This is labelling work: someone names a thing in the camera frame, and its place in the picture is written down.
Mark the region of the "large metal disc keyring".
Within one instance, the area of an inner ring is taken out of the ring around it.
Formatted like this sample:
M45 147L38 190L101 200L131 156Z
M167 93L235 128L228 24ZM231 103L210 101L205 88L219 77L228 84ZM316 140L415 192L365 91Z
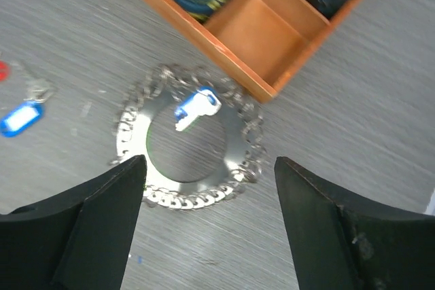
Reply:
M212 116L175 130L175 108L201 86L222 103ZM126 91L115 119L118 165L136 155L147 164L143 200L173 210L202 209L237 197L266 161L259 104L231 79L202 69L162 65Z

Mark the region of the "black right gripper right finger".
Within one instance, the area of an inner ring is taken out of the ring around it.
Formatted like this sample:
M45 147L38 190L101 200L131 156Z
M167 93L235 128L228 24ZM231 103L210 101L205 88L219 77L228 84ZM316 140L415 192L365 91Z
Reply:
M434 217L363 197L287 157L275 180L301 289L433 289Z

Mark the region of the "silver key with blue tag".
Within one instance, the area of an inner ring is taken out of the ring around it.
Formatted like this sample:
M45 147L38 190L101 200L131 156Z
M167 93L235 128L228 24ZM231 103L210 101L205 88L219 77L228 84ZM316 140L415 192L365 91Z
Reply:
M221 107L214 89L201 86L175 108L175 130L182 132L199 117L215 115Z

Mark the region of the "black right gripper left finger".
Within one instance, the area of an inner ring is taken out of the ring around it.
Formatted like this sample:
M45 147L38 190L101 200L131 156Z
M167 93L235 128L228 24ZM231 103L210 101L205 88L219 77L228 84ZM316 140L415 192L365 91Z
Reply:
M1 216L2 289L120 289L147 164L106 173Z

